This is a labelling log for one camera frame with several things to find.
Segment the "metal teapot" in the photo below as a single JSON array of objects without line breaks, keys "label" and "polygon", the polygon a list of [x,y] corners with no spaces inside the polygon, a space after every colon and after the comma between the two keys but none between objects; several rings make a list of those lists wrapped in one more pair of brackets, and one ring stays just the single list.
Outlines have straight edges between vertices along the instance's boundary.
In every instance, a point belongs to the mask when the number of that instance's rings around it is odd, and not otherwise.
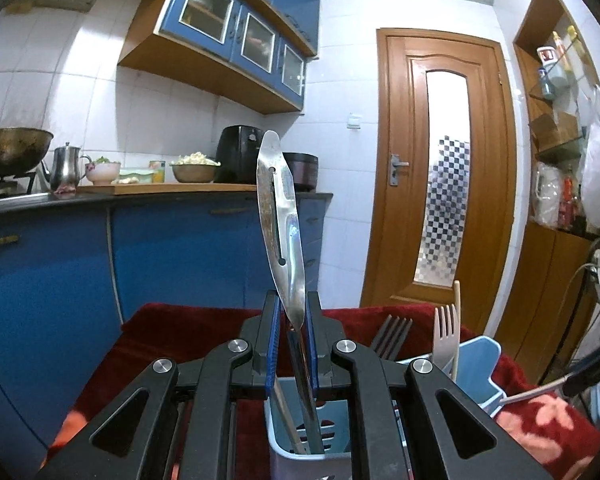
[{"label": "metal teapot", "polygon": [[38,171],[40,184],[43,187],[45,184],[49,184],[50,190],[54,193],[75,192],[75,188],[85,175],[78,166],[81,158],[92,162],[89,155],[80,155],[80,148],[69,146],[68,142],[64,146],[56,148],[51,172],[46,168],[44,161],[40,163],[40,171]]}]

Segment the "triangular cutout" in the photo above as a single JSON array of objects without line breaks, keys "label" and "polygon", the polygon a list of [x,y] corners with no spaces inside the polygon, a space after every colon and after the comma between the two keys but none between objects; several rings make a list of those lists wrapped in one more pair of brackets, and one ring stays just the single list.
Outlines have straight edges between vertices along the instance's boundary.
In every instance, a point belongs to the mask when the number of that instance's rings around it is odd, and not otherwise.
[{"label": "triangular cutout", "polygon": [[466,460],[496,446],[495,437],[475,420],[448,391],[437,391],[436,399],[460,458]]},{"label": "triangular cutout", "polygon": [[91,443],[120,458],[127,456],[148,400],[149,392],[138,390],[98,429],[91,437]]}]

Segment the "metal bowl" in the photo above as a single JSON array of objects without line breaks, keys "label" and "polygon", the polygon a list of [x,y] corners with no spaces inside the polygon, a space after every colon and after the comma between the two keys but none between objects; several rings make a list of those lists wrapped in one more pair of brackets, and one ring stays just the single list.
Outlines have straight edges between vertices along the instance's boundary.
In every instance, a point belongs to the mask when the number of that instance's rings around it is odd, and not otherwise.
[{"label": "metal bowl", "polygon": [[53,138],[51,133],[36,128],[0,128],[0,177],[35,168]]},{"label": "metal bowl", "polygon": [[178,182],[211,182],[216,176],[218,166],[208,164],[172,164],[173,176]]}]

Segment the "black and white checkered pattern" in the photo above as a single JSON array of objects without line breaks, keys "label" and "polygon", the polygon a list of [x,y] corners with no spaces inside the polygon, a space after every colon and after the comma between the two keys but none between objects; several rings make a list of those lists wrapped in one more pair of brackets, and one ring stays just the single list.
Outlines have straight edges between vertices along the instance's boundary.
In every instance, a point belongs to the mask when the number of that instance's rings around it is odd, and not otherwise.
[{"label": "black and white checkered pattern", "polygon": [[439,154],[429,167],[426,214],[413,281],[452,286],[469,197],[470,144],[445,136],[440,139]]}]

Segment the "red cloth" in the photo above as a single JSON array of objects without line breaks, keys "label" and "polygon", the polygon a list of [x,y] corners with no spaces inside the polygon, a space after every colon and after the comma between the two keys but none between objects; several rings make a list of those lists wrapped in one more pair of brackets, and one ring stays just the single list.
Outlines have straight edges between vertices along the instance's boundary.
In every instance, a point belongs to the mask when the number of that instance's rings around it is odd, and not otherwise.
[{"label": "red cloth", "polygon": [[[49,450],[52,457],[91,418],[160,357],[183,363],[204,357],[238,335],[242,322],[255,310],[147,304],[123,325],[122,335],[107,353],[78,397],[72,412]],[[409,317],[413,326],[398,359],[431,352],[433,307],[389,306],[324,311],[342,322],[347,337],[369,345],[388,314]],[[462,328],[461,340],[475,335]],[[278,374],[292,375],[288,351],[280,345]],[[520,367],[501,356],[493,380],[508,396],[531,389]],[[576,478],[581,466],[600,448],[600,433],[576,410],[554,396],[542,396],[503,409],[497,422],[528,450],[557,480]],[[238,402],[236,479],[269,479],[269,445],[262,402]]]}]

